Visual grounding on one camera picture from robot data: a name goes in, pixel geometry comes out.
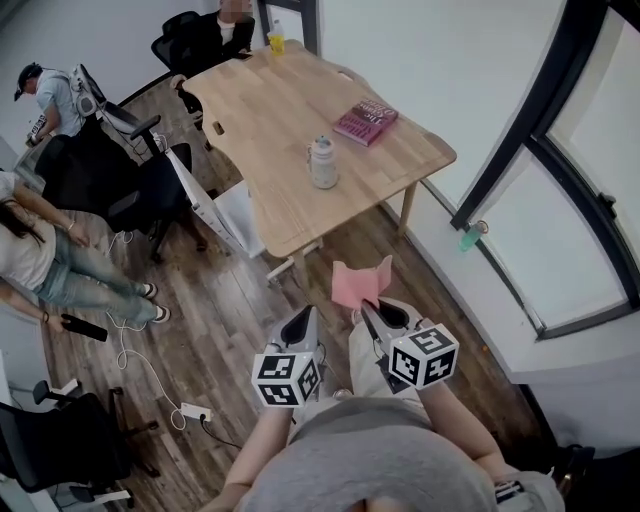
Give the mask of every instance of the person's arm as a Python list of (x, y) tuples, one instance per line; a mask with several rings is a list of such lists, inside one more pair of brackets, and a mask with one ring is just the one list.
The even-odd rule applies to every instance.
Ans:
[(448, 439), (484, 469), (493, 480), (516, 472), (507, 465), (495, 439), (469, 409), (440, 382), (418, 391), (433, 430)]
[(267, 407), (234, 461), (220, 495), (200, 512), (232, 509), (264, 467), (287, 445), (293, 409)]
[(251, 46), (251, 38), (256, 20), (245, 16), (241, 21), (236, 23), (233, 31), (233, 38), (222, 47), (222, 58), (229, 60), (235, 57), (241, 50)]
[(47, 122), (44, 123), (44, 126), (40, 129), (35, 139), (36, 142), (42, 142), (47, 135), (49, 135), (53, 130), (55, 130), (58, 126), (60, 126), (60, 113), (58, 112), (58, 108), (55, 103), (51, 103), (45, 110), (44, 115), (47, 118)]
[(68, 323), (68, 320), (55, 315), (49, 315), (46, 311), (40, 310), (31, 301), (25, 299), (13, 286), (5, 281), (0, 281), (0, 300), (16, 311), (24, 313), (50, 325), (54, 331), (60, 333), (64, 330), (62, 324)]
[(69, 238), (78, 245), (89, 247), (89, 237), (85, 233), (84, 228), (80, 224), (72, 221), (46, 199), (18, 183), (16, 183), (13, 189), (13, 197), (27, 210), (37, 213), (44, 220), (60, 226), (67, 231)]

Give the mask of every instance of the wooden table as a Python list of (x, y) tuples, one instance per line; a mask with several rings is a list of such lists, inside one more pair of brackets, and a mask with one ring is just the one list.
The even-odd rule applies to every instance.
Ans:
[[(263, 48), (183, 87), (202, 104), (209, 142), (246, 180), (265, 247), (276, 257), (293, 256), (303, 284), (306, 246), (405, 190), (398, 227), (403, 235), (417, 182), (456, 159), (440, 137), (402, 115), (369, 148), (334, 133), (335, 122), (361, 99), (381, 100), (361, 77), (298, 41), (287, 41), (283, 56)], [(340, 177), (329, 190), (315, 188), (307, 171), (307, 144), (320, 135), (336, 144)]]

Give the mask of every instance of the person's hand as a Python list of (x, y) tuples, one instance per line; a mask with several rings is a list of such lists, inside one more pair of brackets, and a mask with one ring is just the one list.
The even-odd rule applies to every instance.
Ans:
[(82, 227), (81, 224), (74, 223), (73, 226), (71, 226), (71, 229), (67, 232), (67, 234), (69, 235), (69, 238), (71, 238), (71, 240), (73, 240), (76, 244), (80, 245), (81, 247), (89, 247), (89, 245), (91, 244), (91, 241), (89, 240), (89, 235), (87, 235), (86, 231), (84, 230), (84, 227)]
[(68, 323), (69, 323), (69, 320), (65, 320), (61, 316), (52, 315), (49, 317), (47, 325), (49, 325), (56, 333), (61, 334), (62, 332), (64, 332), (63, 324), (68, 324)]

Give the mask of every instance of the power strip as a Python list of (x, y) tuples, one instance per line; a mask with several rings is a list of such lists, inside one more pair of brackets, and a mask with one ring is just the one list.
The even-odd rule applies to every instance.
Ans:
[(200, 421), (200, 417), (204, 415), (204, 421), (211, 421), (211, 409), (207, 409), (206, 407), (199, 407), (197, 405), (191, 405), (182, 402), (180, 410), (182, 411), (182, 414), (185, 418), (194, 418)]

